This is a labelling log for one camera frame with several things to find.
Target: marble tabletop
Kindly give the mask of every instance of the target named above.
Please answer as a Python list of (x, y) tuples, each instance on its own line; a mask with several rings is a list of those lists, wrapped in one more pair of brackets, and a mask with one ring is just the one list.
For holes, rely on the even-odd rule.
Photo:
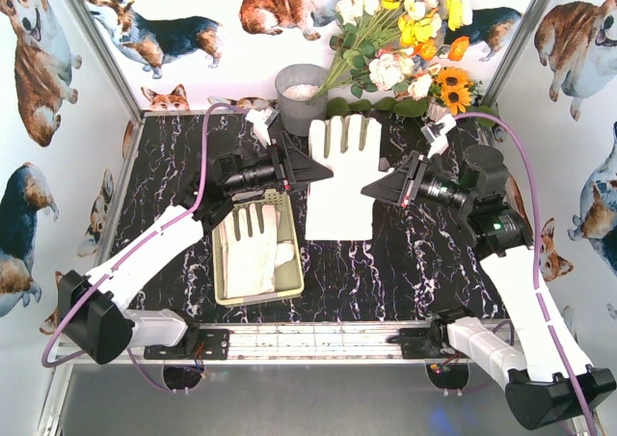
[[(427, 151), (420, 120), (371, 113), (383, 126), (381, 155), (398, 166), (412, 150)], [(128, 181), (112, 255), (147, 229), (199, 167), (203, 116), (148, 116)], [(473, 124), (450, 134), (443, 166), (458, 172), (463, 150), (478, 142)], [(260, 144), (238, 115), (213, 115), (211, 148), (246, 152)], [(306, 139), (294, 138), (306, 150)], [(407, 210), (375, 203), (365, 242), (305, 241), (306, 192), (292, 195), (305, 290), (301, 297), (226, 308), (214, 299), (212, 245), (202, 241), (174, 258), (132, 303), (136, 309), (183, 311), (200, 323), (339, 322), (422, 319), (461, 304), (483, 318), (504, 317), (502, 302), (462, 243), (450, 210), (430, 204)]]

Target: dog print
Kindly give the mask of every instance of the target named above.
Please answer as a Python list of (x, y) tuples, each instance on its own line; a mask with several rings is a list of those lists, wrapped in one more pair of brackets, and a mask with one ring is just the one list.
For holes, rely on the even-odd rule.
[(240, 7), (242, 28), (250, 34), (276, 36), (283, 28), (300, 28), (305, 39), (318, 40), (315, 28), (335, 19), (339, 0), (243, 0)]
[(570, 114), (578, 121), (582, 101), (600, 91), (617, 73), (617, 0), (599, 7), (587, 2), (558, 5), (544, 17), (534, 43), (540, 63), (554, 76), (549, 97), (559, 89), (573, 98)]
[(224, 98), (222, 96), (209, 96), (208, 102), (213, 105), (214, 103), (226, 103), (227, 105), (237, 106), (238, 108), (242, 108), (244, 110), (265, 110), (270, 107), (273, 109), (278, 109), (279, 101), (276, 99), (266, 100), (265, 98), (261, 98), (259, 96), (243, 96), (237, 100), (232, 98)]
[(58, 220), (47, 180), (35, 165), (25, 163), (9, 177), (0, 201), (0, 316), (19, 301), (27, 307), (31, 295), (40, 301), (41, 289), (32, 277), (40, 210), (53, 211)]
[(135, 0), (85, 0), (90, 14), (109, 34), (122, 55), (163, 77), (163, 65), (203, 50), (212, 58), (211, 68), (221, 60), (222, 25), (210, 18), (146, 19), (133, 10)]
[(114, 178), (112, 177), (112, 172), (106, 169), (103, 176), (103, 184), (100, 187), (96, 200), (94, 200), (93, 209), (90, 213), (90, 224), (77, 249), (77, 254), (80, 257), (84, 258), (85, 256), (93, 255), (98, 250), (98, 243), (105, 228), (107, 212), (109, 211), (113, 195)]
[(47, 0), (1, 0), (17, 37), (15, 88), (17, 108), (28, 135), (47, 147), (60, 127), (64, 100), (75, 104), (72, 70), (82, 59), (71, 55), (65, 32)]
[(158, 94), (151, 89), (142, 87), (142, 94), (150, 102), (149, 111), (189, 111), (189, 101), (186, 99), (186, 90), (182, 84), (178, 84), (170, 94)]
[(480, 62), (488, 62), (500, 50), (508, 46), (523, 17), (520, 12), (509, 7), (474, 10), (472, 24), (461, 26), (456, 31), (452, 31), (447, 27), (446, 0), (439, 0), (439, 2), (439, 13), (443, 18), (443, 26), (437, 37), (440, 57), (445, 57), (448, 54), (454, 41), (467, 36), (469, 45), (478, 45), (484, 42), (488, 46), (488, 55), (479, 60)]
[[(60, 283), (64, 274), (62, 272), (56, 271), (56, 286)], [(39, 331), (44, 335), (53, 335), (56, 333), (56, 328), (58, 327), (58, 306), (53, 313), (40, 325)]]
[(613, 149), (606, 161), (587, 179), (580, 192), (580, 215), (573, 216), (573, 241), (589, 240), (592, 248), (617, 274), (617, 123)]
[(540, 234), (540, 273), (545, 282), (552, 282), (557, 277), (569, 274), (574, 265), (557, 254), (553, 237), (555, 234), (555, 220), (550, 218), (542, 228)]

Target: black bracket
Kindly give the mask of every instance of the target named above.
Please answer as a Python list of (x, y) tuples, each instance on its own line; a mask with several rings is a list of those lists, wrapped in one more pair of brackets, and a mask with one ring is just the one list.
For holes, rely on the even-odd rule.
[(199, 325), (189, 327), (182, 341), (176, 346), (148, 346), (144, 359), (149, 361), (168, 361), (193, 359), (203, 343), (201, 358), (207, 361), (226, 361), (229, 352), (229, 330), (203, 329)]

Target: gray vase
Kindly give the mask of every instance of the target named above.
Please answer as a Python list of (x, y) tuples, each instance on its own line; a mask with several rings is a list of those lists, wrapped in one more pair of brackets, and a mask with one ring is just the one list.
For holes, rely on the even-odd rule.
[(287, 132), (299, 137), (308, 137), (310, 123), (313, 120), (326, 118), (328, 94), (307, 101), (299, 101), (288, 98), (282, 93), (299, 84), (321, 87), (327, 77), (326, 69), (309, 64), (291, 65), (277, 74), (275, 86), (279, 94), (282, 125)]

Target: white glove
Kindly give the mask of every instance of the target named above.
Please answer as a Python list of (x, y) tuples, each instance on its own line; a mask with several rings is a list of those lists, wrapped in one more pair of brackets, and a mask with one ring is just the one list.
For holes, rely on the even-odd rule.
[[(255, 204), (231, 212), (219, 227), (223, 247), (225, 297), (241, 298), (275, 290), (274, 269), (293, 259), (291, 242), (277, 244), (280, 213), (271, 204), (261, 208), (263, 232), (259, 228)], [(236, 221), (239, 239), (236, 238)]]
[[(362, 131), (366, 131), (360, 150)], [(325, 149), (327, 131), (330, 147)], [(379, 172), (382, 125), (373, 118), (351, 115), (315, 120), (308, 133), (311, 157), (335, 176), (310, 185), (307, 199), (307, 240), (370, 240), (374, 199), (362, 188), (383, 177)], [(343, 137), (347, 139), (344, 150)]]

